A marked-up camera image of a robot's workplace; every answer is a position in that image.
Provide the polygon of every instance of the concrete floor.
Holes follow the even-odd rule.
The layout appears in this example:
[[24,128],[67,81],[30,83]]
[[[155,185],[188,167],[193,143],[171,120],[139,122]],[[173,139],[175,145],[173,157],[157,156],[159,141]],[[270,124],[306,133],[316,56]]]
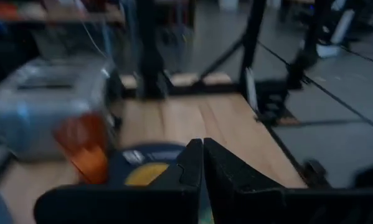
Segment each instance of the concrete floor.
[[[220,12],[214,2],[200,2],[194,40],[189,48],[191,52],[184,59],[183,72],[201,72],[240,36],[247,16],[247,5],[242,4],[238,12],[231,13]],[[303,35],[303,30],[297,26],[279,26],[275,10],[266,11],[260,40],[286,61],[291,61],[295,56]],[[372,39],[353,44],[352,49],[364,50],[364,55],[373,58]],[[241,52],[220,71],[236,78],[240,58]],[[257,78],[282,77],[286,74],[285,66],[262,47],[257,49],[253,70]],[[322,60],[307,75],[373,121],[373,62],[342,52],[336,58]],[[287,106],[300,121],[353,121],[347,124],[275,128],[298,162],[313,158],[322,163],[333,187],[350,186],[357,171],[373,165],[373,127],[319,88],[310,85],[304,91],[292,93]]]

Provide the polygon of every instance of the floor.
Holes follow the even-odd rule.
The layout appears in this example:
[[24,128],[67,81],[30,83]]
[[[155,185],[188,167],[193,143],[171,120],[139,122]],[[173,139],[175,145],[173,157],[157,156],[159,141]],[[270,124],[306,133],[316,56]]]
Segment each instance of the floor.
[[[187,48],[183,72],[201,72],[242,33],[248,16],[248,6],[238,12],[220,12],[214,2],[200,2],[196,13],[193,43]],[[288,24],[276,23],[276,11],[267,10],[262,24],[260,41],[286,61],[298,50],[303,30]],[[373,37],[354,44],[353,51],[373,58]],[[174,58],[165,54],[167,62]],[[241,52],[234,55],[220,71],[236,78]],[[258,47],[253,71],[256,78],[282,77],[285,66],[275,56]],[[336,58],[322,60],[307,73],[323,88],[347,103],[354,113],[319,88],[305,86],[304,91],[292,93],[288,109],[300,121],[347,121],[343,124],[313,125],[298,128],[280,127],[275,132],[302,163],[317,159],[328,171],[333,187],[348,187],[354,175],[373,166],[373,62],[357,55],[342,52]]]

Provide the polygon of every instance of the silver toaster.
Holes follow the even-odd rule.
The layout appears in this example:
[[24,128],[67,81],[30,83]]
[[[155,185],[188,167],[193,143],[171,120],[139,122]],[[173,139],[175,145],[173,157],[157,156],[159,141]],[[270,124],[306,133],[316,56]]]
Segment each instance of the silver toaster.
[[104,58],[34,59],[0,84],[0,131],[23,161],[62,158],[52,130],[65,118],[86,112],[99,113],[108,139],[115,141],[108,105],[121,90],[115,65]]

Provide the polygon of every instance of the wooden surface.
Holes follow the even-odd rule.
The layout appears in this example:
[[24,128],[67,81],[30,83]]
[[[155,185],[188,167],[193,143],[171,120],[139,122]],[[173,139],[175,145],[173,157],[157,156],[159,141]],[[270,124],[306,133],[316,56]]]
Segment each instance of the wooden surface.
[[[174,78],[174,83],[190,83],[194,76]],[[226,76],[209,78],[207,83],[226,82]],[[132,78],[125,78],[131,86]],[[121,148],[142,142],[178,142],[210,137],[247,164],[286,187],[305,187],[289,160],[265,127],[254,120],[254,112],[238,94],[182,96],[165,101],[126,100],[114,107],[122,114]],[[22,164],[13,162],[0,182],[0,191],[16,221],[34,223],[35,200],[47,190],[74,184],[77,174],[64,161]]]

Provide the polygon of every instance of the wooden board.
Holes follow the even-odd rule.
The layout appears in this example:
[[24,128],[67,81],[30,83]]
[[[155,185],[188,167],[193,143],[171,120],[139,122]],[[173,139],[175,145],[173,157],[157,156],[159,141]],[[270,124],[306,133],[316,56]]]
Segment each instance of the wooden board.
[[[182,75],[174,83],[190,84],[196,77]],[[131,77],[123,79],[133,86]],[[206,83],[223,83],[225,75]],[[121,148],[143,142],[178,142],[210,137],[247,164],[286,187],[305,187],[289,160],[265,127],[254,120],[254,112],[238,94],[171,97],[165,101],[126,100],[114,107],[122,114]],[[77,174],[64,161],[22,164],[13,162],[0,183],[0,191],[19,224],[32,224],[35,200],[62,184],[74,184]]]

